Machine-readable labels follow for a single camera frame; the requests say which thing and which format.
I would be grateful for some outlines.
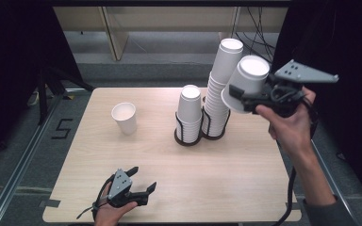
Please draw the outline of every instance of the gray sleeve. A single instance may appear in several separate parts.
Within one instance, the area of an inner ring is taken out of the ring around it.
[[[310,224],[313,226],[343,225],[355,226],[352,216],[349,214],[343,202],[335,197],[337,202],[331,205],[309,205],[304,200],[304,209],[307,212]]]

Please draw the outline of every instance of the gray floor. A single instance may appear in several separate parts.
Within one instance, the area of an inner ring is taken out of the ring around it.
[[[131,33],[122,60],[114,61],[105,33],[84,32],[81,35],[80,32],[67,32],[66,37],[84,80],[96,87],[181,87],[186,84],[204,87],[219,45],[217,33]],[[277,34],[266,34],[265,38],[275,46]],[[254,48],[264,57],[270,58],[262,46],[256,44]],[[76,88],[71,83],[64,85],[66,88]],[[44,208],[40,205],[49,199],[89,98],[88,93],[78,93],[73,98],[59,100],[56,108],[53,108],[52,118],[43,129],[43,136],[36,144],[36,150],[14,195],[9,199],[0,225],[48,225],[42,220]],[[63,119],[68,120],[63,121],[62,126],[70,128],[70,133],[67,138],[53,139],[64,136],[63,131],[57,131]],[[23,152],[27,150],[29,140],[39,129],[38,120],[38,106],[32,105],[25,110],[6,140],[8,147],[0,151],[0,194]],[[337,186],[337,191],[346,200],[353,216],[362,225],[362,185],[349,165],[336,157],[338,149],[321,124],[313,140],[330,172],[330,183]],[[283,158],[286,169],[290,171],[288,158],[284,155]],[[294,191],[301,203],[304,194],[299,180],[295,182]],[[285,225],[309,225],[302,211],[303,218],[300,221],[287,222]]]

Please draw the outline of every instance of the hand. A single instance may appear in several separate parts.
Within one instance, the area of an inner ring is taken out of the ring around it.
[[[106,196],[108,193],[108,189],[110,188],[111,183],[107,184],[105,187],[102,196]],[[102,205],[96,214],[95,218],[95,225],[96,226],[116,226],[117,222],[120,218],[126,214],[127,212],[131,211],[135,207],[137,207],[137,202],[130,202],[125,206],[120,208],[114,208],[110,204]]]
[[[305,98],[313,103],[316,93],[303,87]],[[298,105],[295,114],[288,118],[282,118],[271,108],[258,105],[256,112],[270,122],[269,133],[273,139],[278,140],[282,149],[291,158],[299,157],[302,151],[307,150],[311,145],[310,140],[310,118],[307,108]]]

